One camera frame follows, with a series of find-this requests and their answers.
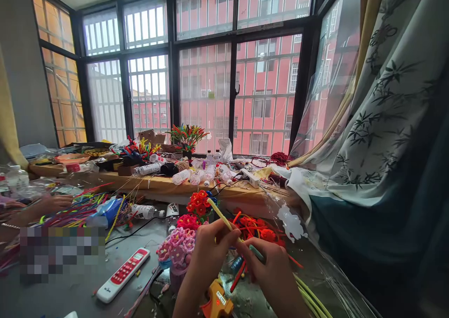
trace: red yarn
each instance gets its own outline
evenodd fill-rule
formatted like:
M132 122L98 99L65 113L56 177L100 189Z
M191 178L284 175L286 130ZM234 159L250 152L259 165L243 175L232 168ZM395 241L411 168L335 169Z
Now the red yarn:
M271 160L278 166L286 166L289 156L284 152L276 152L271 155Z

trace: wall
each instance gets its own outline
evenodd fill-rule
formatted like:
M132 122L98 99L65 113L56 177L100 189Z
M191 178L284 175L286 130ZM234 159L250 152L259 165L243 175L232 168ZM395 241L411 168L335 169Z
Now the wall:
M0 0L0 22L0 45L19 145L42 143L56 147L32 0Z

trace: power strip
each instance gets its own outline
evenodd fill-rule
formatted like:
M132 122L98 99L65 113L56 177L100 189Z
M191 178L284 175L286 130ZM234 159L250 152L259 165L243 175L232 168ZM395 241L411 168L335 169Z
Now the power strip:
M260 181L259 178L257 178L254 174L249 173L244 168L240 169L240 171L243 173L244 176L249 178L249 183L251 184L251 186L253 186L254 188L259 188L259 181Z

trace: plastic bottle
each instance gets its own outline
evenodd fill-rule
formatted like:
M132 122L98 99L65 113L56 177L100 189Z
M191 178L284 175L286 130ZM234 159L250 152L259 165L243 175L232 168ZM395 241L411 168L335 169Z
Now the plastic bottle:
M218 167L218 171L220 172L221 180L225 181L227 184L232 183L232 173L230 169L226 165L220 165Z
M150 157L149 157L149 161L150 162L160 162L161 164L166 163L167 159L153 153Z
M167 216L165 220L167 223L169 234L175 230L178 219L179 219L179 205L177 203L170 203L167 206Z
M159 170L160 170L160 164L159 164L159 162L157 162L157 163L150 164L150 165L136 167L134 169L134 173L132 175L133 176L147 175L147 174L157 172Z
M190 175L193 173L192 170L184 170L181 171L179 173L176 173L173 178L172 181L175 185L181 185L185 180L187 180L188 178L190 178Z
M206 172L204 170L198 170L190 176L189 182L194 186L199 185L204 180L205 175Z
M210 183L215 179L215 165L209 165L206 168L206 174L204 175L204 185L209 187Z
M136 205L134 204L131 208L131 214L135 218L141 218L149 220L154 217L155 208L149 205Z
M215 150L214 160L215 160L215 163L220 162L220 160L221 160L221 153L220 153L220 150Z
M12 165L6 174L6 183L13 193L21 188L27 187L29 185L27 171L20 169L19 165Z
M215 165L215 159L210 150L207 150L206 160L209 161L209 165Z

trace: hand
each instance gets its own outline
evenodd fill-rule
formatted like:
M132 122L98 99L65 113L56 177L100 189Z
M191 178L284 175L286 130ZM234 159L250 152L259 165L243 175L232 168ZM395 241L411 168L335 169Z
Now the hand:
M42 216L58 212L72 205L72 195L55 195L42 199L41 201L27 207L17 217L29 222L37 221Z
M249 245L253 245L265 256L265 265L249 250ZM293 277L287 251L283 247L259 238L250 238L237 243L236 248L245 258L248 270L256 278L266 300L279 318L307 316L307 307Z
M196 232L187 276L193 277L195 286L203 293L216 279L229 248L237 242L241 232L234 225L229 231L222 219L202 225Z
M178 292L173 318L196 317L201 296L217 277L229 247L236 244L241 234L239 229L233 228L229 231L221 219L198 228L195 249Z

